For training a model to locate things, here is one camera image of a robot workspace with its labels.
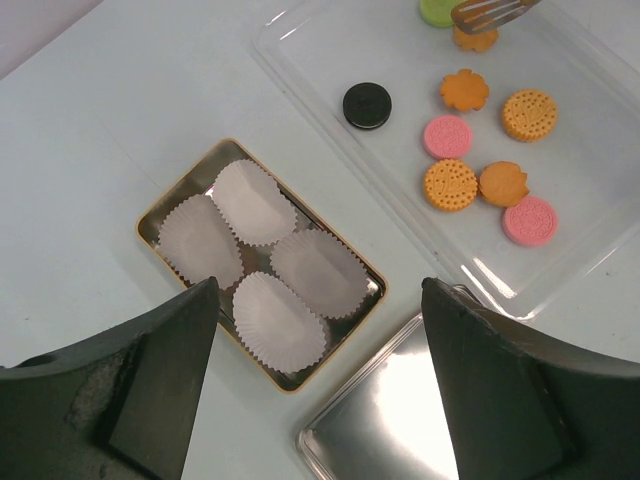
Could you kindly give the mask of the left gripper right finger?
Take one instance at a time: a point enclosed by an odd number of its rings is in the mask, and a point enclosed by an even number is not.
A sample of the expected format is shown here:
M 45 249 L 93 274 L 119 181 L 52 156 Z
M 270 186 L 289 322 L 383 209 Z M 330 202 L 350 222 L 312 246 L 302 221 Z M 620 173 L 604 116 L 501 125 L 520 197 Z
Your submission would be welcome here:
M 437 279 L 426 336 L 462 479 L 636 479 L 639 366 L 546 335 Z

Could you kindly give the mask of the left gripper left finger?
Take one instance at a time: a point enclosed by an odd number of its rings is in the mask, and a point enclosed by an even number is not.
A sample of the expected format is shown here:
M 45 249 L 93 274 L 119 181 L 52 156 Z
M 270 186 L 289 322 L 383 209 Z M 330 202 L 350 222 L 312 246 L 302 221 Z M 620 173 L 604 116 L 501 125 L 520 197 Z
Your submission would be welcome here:
M 208 278 L 1 370 L 4 479 L 179 479 L 220 311 Z

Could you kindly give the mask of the metal tongs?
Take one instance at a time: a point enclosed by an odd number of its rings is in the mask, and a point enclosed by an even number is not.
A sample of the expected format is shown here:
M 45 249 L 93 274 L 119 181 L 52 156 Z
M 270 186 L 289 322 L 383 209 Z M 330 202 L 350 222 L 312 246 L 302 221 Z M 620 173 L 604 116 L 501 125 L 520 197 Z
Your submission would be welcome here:
M 527 13 L 540 0 L 465 1 L 454 7 L 454 25 L 468 35 L 495 30 Z

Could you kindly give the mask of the green sandwich cookie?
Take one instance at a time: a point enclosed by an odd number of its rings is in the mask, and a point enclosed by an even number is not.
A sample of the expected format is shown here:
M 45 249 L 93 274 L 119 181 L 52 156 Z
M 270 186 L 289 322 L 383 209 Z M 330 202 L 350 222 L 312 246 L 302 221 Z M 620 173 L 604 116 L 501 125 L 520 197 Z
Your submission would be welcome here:
M 450 27 L 454 23 L 451 12 L 459 3 L 459 0 L 420 0 L 421 18 L 434 27 Z

